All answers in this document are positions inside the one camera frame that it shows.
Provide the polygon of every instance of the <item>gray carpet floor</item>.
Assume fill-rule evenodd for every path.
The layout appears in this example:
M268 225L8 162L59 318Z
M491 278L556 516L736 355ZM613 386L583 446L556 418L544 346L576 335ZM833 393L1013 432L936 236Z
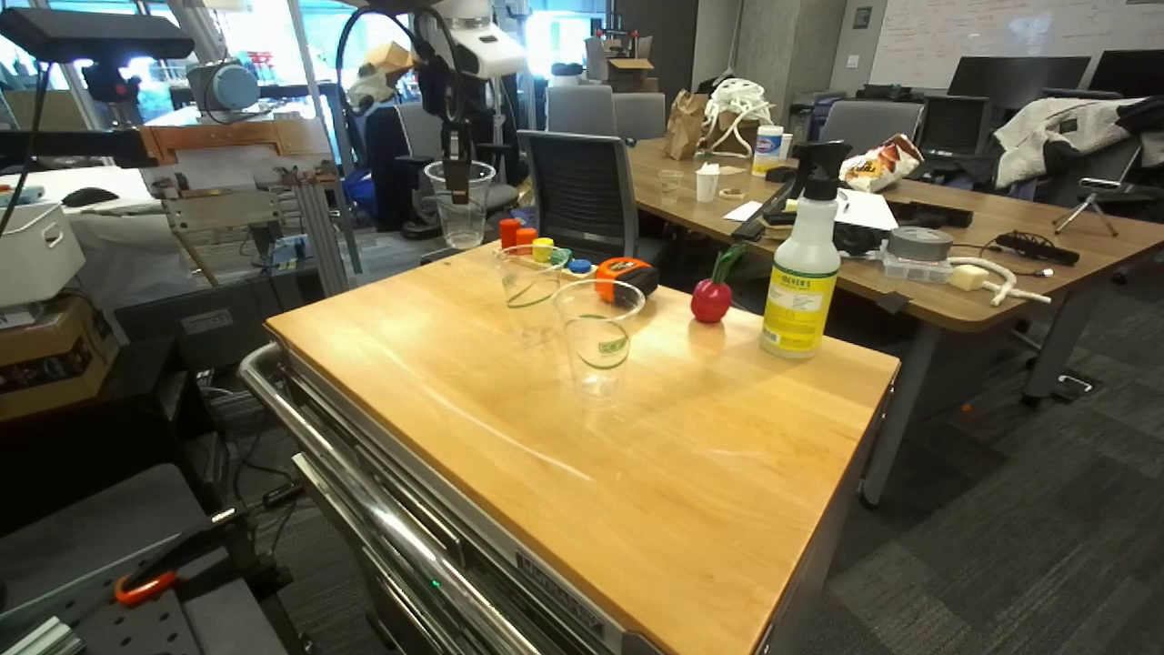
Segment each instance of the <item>gray carpet floor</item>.
M365 243L366 282L439 255L436 239ZM1074 358L1097 389L1074 403L1018 403L1028 355L1006 335L941 344L884 504L847 513L830 584L785 647L1164 653L1161 282L1164 266L1145 266L1107 293ZM857 339L892 350L875 333ZM288 469L291 441L274 425L225 450L252 441L252 461ZM239 472L242 498L276 483L268 469ZM309 498L260 513L258 547L291 572L279 600L312 653L386 653L360 572Z

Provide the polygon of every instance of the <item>wooden tabletop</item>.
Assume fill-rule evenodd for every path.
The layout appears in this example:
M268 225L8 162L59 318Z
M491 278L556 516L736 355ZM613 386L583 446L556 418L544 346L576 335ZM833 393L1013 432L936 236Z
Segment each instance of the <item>wooden tabletop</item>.
M628 151L628 176L634 176L641 210L668 219L704 236L731 236L739 221L724 214L742 199L768 199L778 188L751 176L728 176L720 182L724 188L720 199L699 204L694 168L699 162L668 162L660 141L635 141ZM955 243L953 255L981 255L1013 273L1035 273L1046 266L1000 255L1000 250L981 250L1000 233L1011 233L1011 231L1040 233L1058 247L1078 250L1079 264L1050 266L1055 278L1018 278L1018 288L1045 293L1045 295L1063 295L1078 283L1103 282L1103 273L1114 273L1118 266L1164 247L1164 225L1156 221L1114 219L1119 236L1110 236L1097 214L1085 214L1063 236L1055 236L1050 221L1063 219L1069 208L1028 204L1028 199L994 197L994 192L967 192L967 188L926 186L909 180L894 182L884 197L973 210L967 231L950 231ZM840 288L871 304L898 298L905 312L931 319L947 333L981 333L1011 318L1018 307L1025 307L1021 298L988 307L984 293L955 293L939 283L894 282L894 278L884 278L875 264L842 264Z
M493 243L274 318L276 344L665 653L749 653L898 365L761 350L657 288L613 397L561 344L516 346Z

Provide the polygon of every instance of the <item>computer monitor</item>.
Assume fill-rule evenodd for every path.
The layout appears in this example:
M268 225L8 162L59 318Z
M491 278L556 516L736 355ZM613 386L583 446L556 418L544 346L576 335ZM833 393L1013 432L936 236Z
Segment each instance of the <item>computer monitor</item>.
M1079 89L1092 60L961 60L950 95L984 95L996 114L1013 114L1045 89Z
M1164 50L1103 50L1092 91L1164 95Z
M979 156L988 135L984 95L931 95L925 97L916 145L926 156Z

